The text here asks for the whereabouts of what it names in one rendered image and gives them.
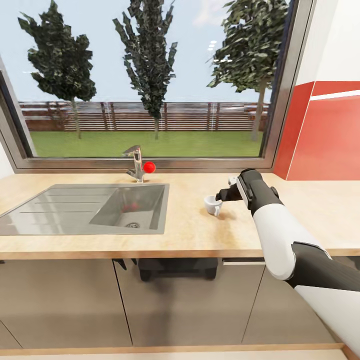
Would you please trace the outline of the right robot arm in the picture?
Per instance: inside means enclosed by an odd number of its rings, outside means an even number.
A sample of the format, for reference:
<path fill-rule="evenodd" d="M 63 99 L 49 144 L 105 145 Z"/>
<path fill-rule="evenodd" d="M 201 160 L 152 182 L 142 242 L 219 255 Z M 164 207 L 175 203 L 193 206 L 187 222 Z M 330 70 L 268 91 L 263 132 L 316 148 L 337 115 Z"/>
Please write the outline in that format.
<path fill-rule="evenodd" d="M 229 177 L 216 194 L 251 211 L 267 269 L 286 281 L 360 358 L 360 271 L 335 261 L 255 169 Z"/>

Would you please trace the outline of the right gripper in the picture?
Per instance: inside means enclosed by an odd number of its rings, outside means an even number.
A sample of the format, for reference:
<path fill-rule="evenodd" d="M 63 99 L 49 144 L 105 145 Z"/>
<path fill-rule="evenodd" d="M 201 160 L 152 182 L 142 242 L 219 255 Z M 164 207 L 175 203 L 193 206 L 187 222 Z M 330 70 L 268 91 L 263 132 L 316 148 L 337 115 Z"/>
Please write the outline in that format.
<path fill-rule="evenodd" d="M 216 201 L 222 200 L 223 202 L 231 202 L 231 201 L 243 201 L 242 197 L 238 197 L 235 195 L 233 191 L 233 186 L 231 188 L 223 188 L 216 194 Z"/>

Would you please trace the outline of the coffee cup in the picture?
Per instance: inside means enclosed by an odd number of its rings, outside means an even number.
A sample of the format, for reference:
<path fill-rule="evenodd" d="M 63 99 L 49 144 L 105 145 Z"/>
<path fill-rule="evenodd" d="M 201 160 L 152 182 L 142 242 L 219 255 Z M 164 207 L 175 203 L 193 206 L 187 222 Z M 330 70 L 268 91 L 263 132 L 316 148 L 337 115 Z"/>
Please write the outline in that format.
<path fill-rule="evenodd" d="M 206 208 L 206 211 L 215 216 L 219 215 L 222 205 L 223 201 L 216 200 L 216 195 L 209 195 L 206 196 L 204 199 L 204 206 Z"/>

